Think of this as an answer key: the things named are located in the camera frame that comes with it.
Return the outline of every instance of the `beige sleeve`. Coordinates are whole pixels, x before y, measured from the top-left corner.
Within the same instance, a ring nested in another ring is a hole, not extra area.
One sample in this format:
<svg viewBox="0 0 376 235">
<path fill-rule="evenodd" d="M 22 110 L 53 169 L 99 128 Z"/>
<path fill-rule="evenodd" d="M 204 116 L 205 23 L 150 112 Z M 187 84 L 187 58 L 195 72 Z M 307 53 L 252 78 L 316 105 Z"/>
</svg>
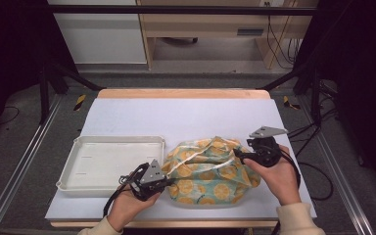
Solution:
<svg viewBox="0 0 376 235">
<path fill-rule="evenodd" d="M 78 235 L 121 235 L 122 233 L 122 231 L 116 232 L 107 218 L 104 217 L 96 226 L 93 228 L 84 228 Z"/>
<path fill-rule="evenodd" d="M 310 204 L 298 203 L 277 208 L 281 235 L 324 235 L 310 216 Z"/>
</svg>

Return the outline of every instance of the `white plastic tray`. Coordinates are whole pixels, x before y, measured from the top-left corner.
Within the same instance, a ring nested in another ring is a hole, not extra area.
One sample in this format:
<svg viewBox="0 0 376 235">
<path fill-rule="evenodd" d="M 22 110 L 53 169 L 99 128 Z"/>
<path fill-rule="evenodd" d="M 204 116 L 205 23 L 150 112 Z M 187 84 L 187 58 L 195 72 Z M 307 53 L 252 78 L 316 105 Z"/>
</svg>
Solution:
<svg viewBox="0 0 376 235">
<path fill-rule="evenodd" d="M 153 159 L 164 159 L 165 141 L 160 136 L 80 136 L 57 182 L 75 197 L 110 197 L 121 175 Z"/>
</svg>

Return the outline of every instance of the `hand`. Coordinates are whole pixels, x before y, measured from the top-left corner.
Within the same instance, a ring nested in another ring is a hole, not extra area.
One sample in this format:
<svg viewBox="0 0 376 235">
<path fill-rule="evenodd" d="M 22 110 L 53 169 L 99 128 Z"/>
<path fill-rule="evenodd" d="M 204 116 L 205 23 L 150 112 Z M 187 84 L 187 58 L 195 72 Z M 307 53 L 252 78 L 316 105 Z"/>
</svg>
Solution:
<svg viewBox="0 0 376 235">
<path fill-rule="evenodd" d="M 280 149 L 289 154 L 289 149 L 279 145 Z M 301 202 L 295 170 L 288 161 L 281 158 L 272 167 L 264 167 L 253 160 L 244 159 L 244 164 L 261 175 L 271 193 L 285 206 Z"/>
<path fill-rule="evenodd" d="M 131 191 L 128 191 L 130 190 L 128 185 L 124 190 L 126 191 L 122 191 L 113 202 L 112 209 L 108 215 L 109 224 L 117 232 L 123 229 L 123 227 L 129 223 L 136 214 L 152 206 L 161 195 L 161 193 L 157 193 L 146 202 L 142 202 L 135 198 Z"/>
</svg>

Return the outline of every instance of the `electronic device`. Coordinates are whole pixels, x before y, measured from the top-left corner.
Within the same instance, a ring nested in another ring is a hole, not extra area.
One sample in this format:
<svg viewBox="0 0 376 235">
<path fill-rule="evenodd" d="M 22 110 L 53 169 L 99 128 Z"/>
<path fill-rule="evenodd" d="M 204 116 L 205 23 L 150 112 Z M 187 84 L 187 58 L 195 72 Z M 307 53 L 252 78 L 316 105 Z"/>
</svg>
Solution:
<svg viewBox="0 0 376 235">
<path fill-rule="evenodd" d="M 136 167 L 130 175 L 123 175 L 118 182 L 121 184 L 115 193 L 110 197 L 103 208 L 103 216 L 108 214 L 112 202 L 123 192 L 124 187 L 129 185 L 133 195 L 140 201 L 147 201 L 157 193 L 162 193 L 166 186 L 170 185 L 173 180 L 168 179 L 161 170 L 157 160 L 150 164 L 144 163 Z"/>
<path fill-rule="evenodd" d="M 141 200 L 146 201 L 156 193 L 162 193 L 168 185 L 169 180 L 161 171 L 158 161 L 153 160 L 151 164 L 141 164 L 131 178 L 126 178 L 125 184 L 130 185 L 133 195 Z"/>
<path fill-rule="evenodd" d="M 282 152 L 273 136 L 287 133 L 288 130 L 286 129 L 262 126 L 249 135 L 253 139 L 247 139 L 248 145 L 253 148 L 254 152 L 243 153 L 240 150 L 234 149 L 234 154 L 240 158 L 242 164 L 244 163 L 244 159 L 251 159 L 265 167 L 272 167 L 282 158 Z"/>
</svg>

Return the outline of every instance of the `floral cloth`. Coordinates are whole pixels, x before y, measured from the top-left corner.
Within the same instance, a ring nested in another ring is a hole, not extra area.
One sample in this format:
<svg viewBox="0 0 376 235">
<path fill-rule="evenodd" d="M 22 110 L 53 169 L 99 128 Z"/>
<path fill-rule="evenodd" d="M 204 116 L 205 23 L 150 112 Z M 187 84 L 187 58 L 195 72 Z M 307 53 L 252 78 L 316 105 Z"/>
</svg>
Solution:
<svg viewBox="0 0 376 235">
<path fill-rule="evenodd" d="M 185 141 L 164 161 L 163 172 L 175 179 L 168 187 L 175 202 L 195 205 L 235 204 L 260 184 L 260 176 L 241 164 L 233 149 L 250 152 L 238 140 L 221 137 Z"/>
</svg>

